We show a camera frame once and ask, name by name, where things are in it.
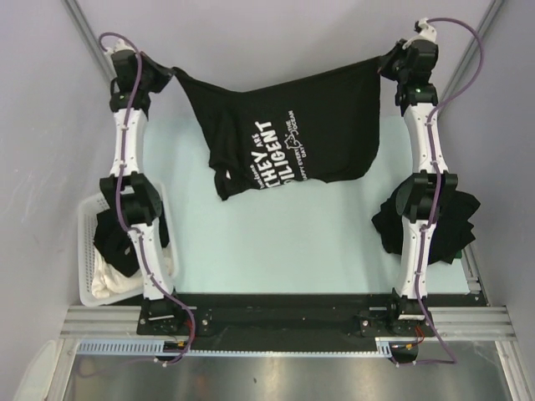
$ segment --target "laundry basket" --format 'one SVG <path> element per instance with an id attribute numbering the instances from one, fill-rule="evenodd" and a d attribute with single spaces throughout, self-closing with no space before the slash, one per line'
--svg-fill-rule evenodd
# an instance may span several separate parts
<path id="1" fill-rule="evenodd" d="M 178 258 L 175 247 L 175 237 L 172 226 L 172 219 L 167 200 L 167 194 L 163 185 L 159 182 L 154 183 L 154 187 L 160 193 L 166 212 L 167 230 L 169 231 L 169 246 L 171 247 L 171 257 L 173 261 L 173 277 L 178 274 Z M 123 299 L 135 297 L 143 292 L 139 287 L 135 290 L 115 294 L 107 298 L 95 298 L 91 293 L 91 283 L 94 275 L 94 245 L 93 237 L 97 228 L 97 214 L 109 209 L 108 202 L 102 194 L 93 195 L 80 203 L 78 208 L 78 269 L 79 269 L 79 288 L 80 301 L 86 307 L 97 307 L 100 305 L 110 305 Z"/>

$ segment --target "black cloth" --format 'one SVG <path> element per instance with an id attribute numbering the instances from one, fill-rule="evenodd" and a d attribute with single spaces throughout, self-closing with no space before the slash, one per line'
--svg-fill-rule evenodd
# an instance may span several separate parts
<path id="1" fill-rule="evenodd" d="M 396 188 L 390 198 L 381 205 L 380 212 L 372 218 L 375 229 L 381 235 L 383 248 L 388 253 L 401 255 L 403 247 L 403 225 L 395 209 Z M 468 219 L 477 211 L 480 203 L 474 195 L 456 190 L 436 223 L 431 239 L 428 263 L 446 261 L 452 263 L 458 251 L 476 238 L 471 232 L 474 227 Z"/>
<path id="2" fill-rule="evenodd" d="M 158 229 L 162 248 L 169 244 L 169 232 L 164 216 L 162 211 Z M 113 266 L 123 276 L 132 277 L 139 270 L 140 264 L 137 261 L 132 241 L 121 228 L 117 215 L 111 209 L 101 211 L 97 215 L 97 228 L 94 232 L 93 243 L 106 263 Z"/>
<path id="3" fill-rule="evenodd" d="M 379 148 L 377 68 L 371 58 L 249 92 L 174 68 L 210 149 L 217 194 L 363 176 Z"/>

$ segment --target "black t-shirt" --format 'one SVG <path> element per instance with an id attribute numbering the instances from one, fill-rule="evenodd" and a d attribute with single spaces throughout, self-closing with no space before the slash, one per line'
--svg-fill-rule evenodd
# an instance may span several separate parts
<path id="1" fill-rule="evenodd" d="M 385 251 L 401 255 L 403 224 L 395 209 L 395 197 L 399 188 L 400 186 L 381 205 L 380 212 L 372 218 L 372 222 L 381 235 Z M 471 232 L 474 226 L 468 219 L 476 213 L 479 206 L 480 203 L 474 195 L 455 191 L 436 223 L 431 239 L 429 264 L 436 261 L 453 263 L 456 254 L 476 239 Z"/>
<path id="2" fill-rule="evenodd" d="M 372 58 L 249 92 L 174 68 L 210 149 L 218 195 L 363 176 L 379 148 L 377 68 Z"/>

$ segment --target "white wall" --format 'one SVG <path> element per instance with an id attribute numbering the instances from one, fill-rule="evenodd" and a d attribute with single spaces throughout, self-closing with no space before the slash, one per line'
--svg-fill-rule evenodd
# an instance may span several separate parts
<path id="1" fill-rule="evenodd" d="M 507 305 L 535 380 L 534 15 L 533 1 L 504 6 L 481 77 L 440 124 L 451 171 L 481 201 L 472 220 L 483 283 Z"/>
<path id="2" fill-rule="evenodd" d="M 7 400 L 78 301 L 76 207 L 109 170 L 115 133 L 105 84 L 59 0 L 4 0 L 0 48 L 0 398 Z"/>

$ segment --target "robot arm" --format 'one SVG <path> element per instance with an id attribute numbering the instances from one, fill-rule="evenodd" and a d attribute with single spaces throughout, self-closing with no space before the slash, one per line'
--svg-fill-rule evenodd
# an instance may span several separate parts
<path id="1" fill-rule="evenodd" d="M 144 298 L 160 300 L 164 294 L 155 282 L 168 294 L 173 293 L 174 284 L 166 271 L 160 242 L 160 223 L 165 219 L 163 205 L 158 191 L 143 174 L 143 137 L 150 107 L 149 93 L 160 92 L 172 72 L 141 54 L 143 69 L 135 88 L 135 50 L 119 40 L 106 54 L 117 74 L 110 90 L 116 140 L 110 176 L 101 179 L 99 186 L 110 208 L 120 209 L 123 217 L 120 223 L 128 229 L 143 274 Z M 131 96 L 135 98 L 129 109 Z"/>
<path id="2" fill-rule="evenodd" d="M 457 185 L 456 175 L 448 173 L 442 156 L 436 115 L 432 114 L 438 104 L 435 86 L 429 83 L 438 59 L 436 30 L 423 18 L 416 22 L 415 31 L 417 35 L 401 39 L 380 60 L 381 75 L 398 83 L 395 104 L 409 130 L 413 159 L 413 174 L 396 196 L 404 232 L 401 271 L 394 289 L 395 315 L 400 320 L 425 318 L 417 301 L 427 297 L 425 276 L 436 217 Z"/>

